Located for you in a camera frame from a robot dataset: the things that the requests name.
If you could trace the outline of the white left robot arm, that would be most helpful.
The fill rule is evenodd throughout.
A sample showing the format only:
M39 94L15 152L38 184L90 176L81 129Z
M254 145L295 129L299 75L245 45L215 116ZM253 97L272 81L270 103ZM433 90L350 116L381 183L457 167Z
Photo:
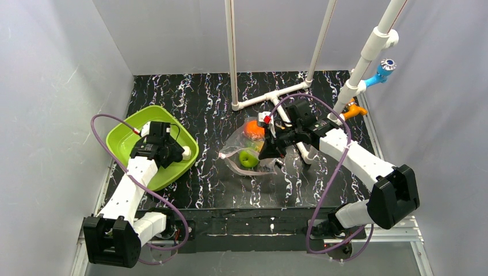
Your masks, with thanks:
M189 151L171 136L169 122L150 121L140 132L126 172L109 202L85 218L83 234L90 263L132 268L144 244L166 229L166 215L147 212L136 218L139 202L160 167L183 160Z

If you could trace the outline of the green fake leafy vegetable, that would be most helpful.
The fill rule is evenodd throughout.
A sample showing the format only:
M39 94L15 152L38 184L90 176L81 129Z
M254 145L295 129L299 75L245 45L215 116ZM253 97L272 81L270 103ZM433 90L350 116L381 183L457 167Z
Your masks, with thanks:
M188 146L183 146L182 159L189 160L192 157L192 150Z

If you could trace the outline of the green fake apple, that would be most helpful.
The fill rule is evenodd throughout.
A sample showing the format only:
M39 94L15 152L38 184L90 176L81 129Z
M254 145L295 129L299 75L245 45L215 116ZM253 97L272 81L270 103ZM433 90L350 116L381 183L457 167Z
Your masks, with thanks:
M239 153L239 162L245 168L254 168L259 164L259 160L248 150Z

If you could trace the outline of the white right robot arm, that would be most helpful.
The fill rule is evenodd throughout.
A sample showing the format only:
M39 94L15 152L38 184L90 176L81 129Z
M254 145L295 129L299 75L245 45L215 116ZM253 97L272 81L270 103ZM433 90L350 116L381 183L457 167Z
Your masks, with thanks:
M358 177L370 197L343 204L328 214L326 227L335 235L346 229L374 223L390 229L420 207L415 173L407 165L399 167L370 153L328 118L318 118L304 100L285 107L287 122L275 122L269 112L258 115L264 128L264 145L259 159L283 158L286 149L297 143L309 144Z

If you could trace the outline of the clear zip top bag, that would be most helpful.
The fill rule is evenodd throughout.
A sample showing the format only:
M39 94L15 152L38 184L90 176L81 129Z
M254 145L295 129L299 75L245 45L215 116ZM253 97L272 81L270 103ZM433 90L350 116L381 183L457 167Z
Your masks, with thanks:
M258 125L257 117L248 117L224 142L218 158L234 173L244 177L276 174L280 161L258 158L264 146L264 128Z

